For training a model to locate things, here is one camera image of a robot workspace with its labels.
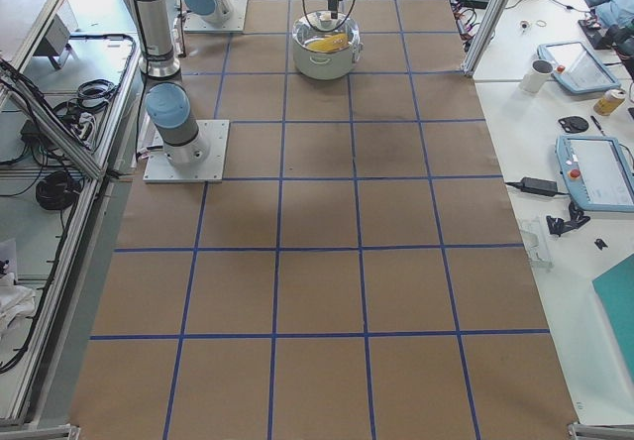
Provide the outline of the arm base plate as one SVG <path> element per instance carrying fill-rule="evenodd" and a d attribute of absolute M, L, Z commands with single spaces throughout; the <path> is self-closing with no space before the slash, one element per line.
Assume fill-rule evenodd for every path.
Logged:
<path fill-rule="evenodd" d="M 193 34 L 242 33 L 248 0 L 184 0 L 184 31 Z"/>
<path fill-rule="evenodd" d="M 146 183 L 221 182 L 230 133 L 229 120 L 197 120 L 198 135 L 181 147 L 166 145 L 158 131 L 148 153 Z"/>

